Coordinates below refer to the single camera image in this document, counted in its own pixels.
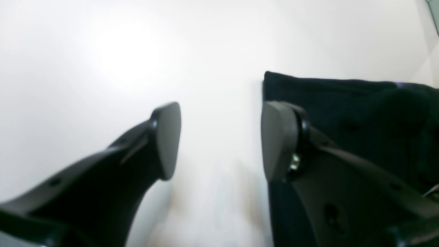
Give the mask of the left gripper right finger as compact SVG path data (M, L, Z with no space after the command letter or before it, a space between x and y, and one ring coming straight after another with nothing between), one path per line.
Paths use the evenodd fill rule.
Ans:
M342 150L304 109L264 102L261 140L275 247L438 246L438 203Z

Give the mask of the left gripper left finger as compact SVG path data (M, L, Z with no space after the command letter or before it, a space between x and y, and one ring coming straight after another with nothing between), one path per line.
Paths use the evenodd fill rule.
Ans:
M177 102L30 191L1 203L2 247L124 247L148 189L175 172Z

